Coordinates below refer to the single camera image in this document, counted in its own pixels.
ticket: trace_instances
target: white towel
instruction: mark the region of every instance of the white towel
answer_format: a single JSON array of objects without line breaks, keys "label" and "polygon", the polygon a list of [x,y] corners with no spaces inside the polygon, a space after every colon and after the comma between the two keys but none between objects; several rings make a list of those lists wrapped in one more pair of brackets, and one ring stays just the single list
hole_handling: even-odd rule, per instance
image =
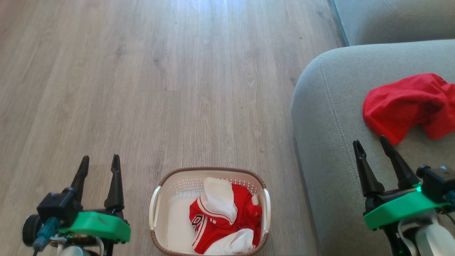
[{"label": "white towel", "polygon": [[241,229],[214,242],[204,254],[225,255],[248,252],[254,248],[253,237],[253,230]]},{"label": "white towel", "polygon": [[232,184],[223,179],[205,178],[203,181],[204,194],[201,195],[202,208],[207,216],[223,215],[232,225],[237,217],[237,207],[234,204]]}]

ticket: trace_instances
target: sofa seam stitching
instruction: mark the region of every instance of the sofa seam stitching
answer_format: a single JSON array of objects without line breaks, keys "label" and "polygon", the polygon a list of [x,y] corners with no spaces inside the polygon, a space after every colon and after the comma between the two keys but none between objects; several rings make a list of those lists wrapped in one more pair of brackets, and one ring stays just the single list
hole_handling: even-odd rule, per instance
[{"label": "sofa seam stitching", "polygon": [[359,195],[362,195],[358,182],[355,182],[356,180],[359,180],[359,178],[354,174],[354,170],[352,168],[352,165],[353,165],[352,164],[352,154],[346,149],[346,145],[347,145],[346,136],[344,135],[343,129],[341,128],[341,123],[339,122],[339,118],[336,113],[335,104],[333,103],[333,100],[332,100],[332,94],[330,93],[329,83],[327,82],[327,77],[325,76],[324,55],[322,55],[319,59],[318,69],[319,69],[319,78],[321,79],[322,85],[324,87],[324,93],[327,98],[327,103],[329,104],[329,109],[332,114],[332,118],[334,120],[335,127],[337,129],[337,133],[338,133],[338,136],[339,136],[339,139],[341,142],[341,146],[343,147],[344,156],[346,157],[346,159],[348,161],[349,170],[350,170],[352,177],[354,178],[354,183],[357,188],[357,191],[358,191]]},{"label": "sofa seam stitching", "polygon": [[450,16],[455,16],[455,14],[446,14],[446,15],[418,15],[418,14],[411,14],[411,13],[406,13],[403,12],[402,10],[399,10],[397,7],[395,7],[390,0],[384,0],[386,4],[389,6],[389,8],[395,10],[399,15],[404,15],[404,16],[411,16],[411,17],[450,17]]}]

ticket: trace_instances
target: white plastic basket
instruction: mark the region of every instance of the white plastic basket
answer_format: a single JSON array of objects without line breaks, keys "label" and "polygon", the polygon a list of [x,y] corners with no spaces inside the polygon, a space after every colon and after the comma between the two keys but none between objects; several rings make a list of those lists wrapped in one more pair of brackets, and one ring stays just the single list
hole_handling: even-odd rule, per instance
[{"label": "white plastic basket", "polygon": [[233,184],[247,187],[254,195],[259,197],[259,204],[262,206],[261,219],[261,240],[259,245],[253,250],[236,254],[240,256],[250,256],[258,253],[267,242],[268,231],[271,221],[270,196],[265,183],[255,173],[243,169],[222,168],[222,167],[196,167],[175,170],[166,175],[153,193],[149,208],[150,235],[155,246],[168,255],[188,256],[197,255],[195,252],[178,251],[170,248],[170,244],[175,242],[177,235],[168,233],[169,210],[171,201],[176,197],[194,197],[202,194],[202,181],[206,177],[225,179]]}]

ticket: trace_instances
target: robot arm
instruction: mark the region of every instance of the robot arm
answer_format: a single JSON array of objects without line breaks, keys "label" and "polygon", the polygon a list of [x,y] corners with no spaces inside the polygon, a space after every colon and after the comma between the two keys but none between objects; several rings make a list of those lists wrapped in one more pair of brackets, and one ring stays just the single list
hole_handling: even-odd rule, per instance
[{"label": "robot arm", "polygon": [[111,256],[114,244],[130,240],[131,228],[123,217],[124,201],[120,158],[114,155],[112,180],[104,209],[83,210],[81,199],[88,174],[89,157],[85,156],[71,183],[61,193],[49,193],[38,205],[37,215],[30,215],[22,228],[22,240],[36,255],[50,244],[59,247],[59,256],[93,255],[85,246],[98,246],[100,256]]},{"label": "robot arm", "polygon": [[455,240],[436,217],[436,211],[455,210],[455,172],[421,166],[416,175],[385,136],[380,141],[394,167],[398,189],[385,191],[368,165],[362,145],[358,140],[353,143],[366,198],[367,227],[384,231],[393,256],[455,255]]}]

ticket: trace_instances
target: wooden floor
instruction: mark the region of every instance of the wooden floor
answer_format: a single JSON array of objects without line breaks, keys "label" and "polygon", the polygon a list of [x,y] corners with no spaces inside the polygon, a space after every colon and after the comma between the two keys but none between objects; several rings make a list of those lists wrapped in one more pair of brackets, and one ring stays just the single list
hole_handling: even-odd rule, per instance
[{"label": "wooden floor", "polygon": [[152,192],[202,165],[264,179],[262,255],[316,255],[289,105],[306,65],[339,46],[327,0],[0,0],[1,255],[32,255],[23,221],[85,154],[82,203],[102,207],[114,153],[132,228],[115,255],[160,255]]}]

